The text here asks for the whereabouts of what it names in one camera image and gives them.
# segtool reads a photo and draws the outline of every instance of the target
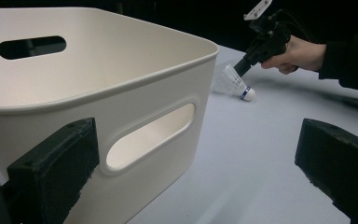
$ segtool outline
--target white tabletop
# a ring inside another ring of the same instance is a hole
[[[221,47],[214,75],[243,55]],[[303,118],[358,136],[358,91],[259,64],[243,79],[255,99],[211,92],[194,162],[129,224],[350,223],[295,166],[295,154]]]

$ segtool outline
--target black sleeve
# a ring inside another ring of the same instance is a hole
[[[338,79],[342,87],[358,90],[358,35],[350,42],[327,42],[319,79]]]

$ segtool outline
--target human hand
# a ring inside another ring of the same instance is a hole
[[[326,45],[313,44],[295,36],[291,36],[286,45],[286,52],[272,56],[261,63],[261,67],[268,69],[276,67],[285,75],[296,71],[298,67],[317,71],[324,62]]]

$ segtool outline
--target white plastic bin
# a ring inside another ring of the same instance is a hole
[[[64,49],[0,54],[0,170],[94,117],[101,163],[66,223],[124,223],[193,161],[218,47],[95,8],[0,8],[0,46],[48,36]]]

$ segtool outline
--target dark background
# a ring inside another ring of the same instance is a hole
[[[249,22],[243,20],[243,14],[250,12],[257,3],[259,0],[6,0],[0,1],[0,7],[97,7],[245,51],[256,32],[248,27]],[[296,14],[320,43],[345,41],[358,35],[358,0],[273,0],[265,15],[279,8]],[[301,35],[296,28],[292,32]]]

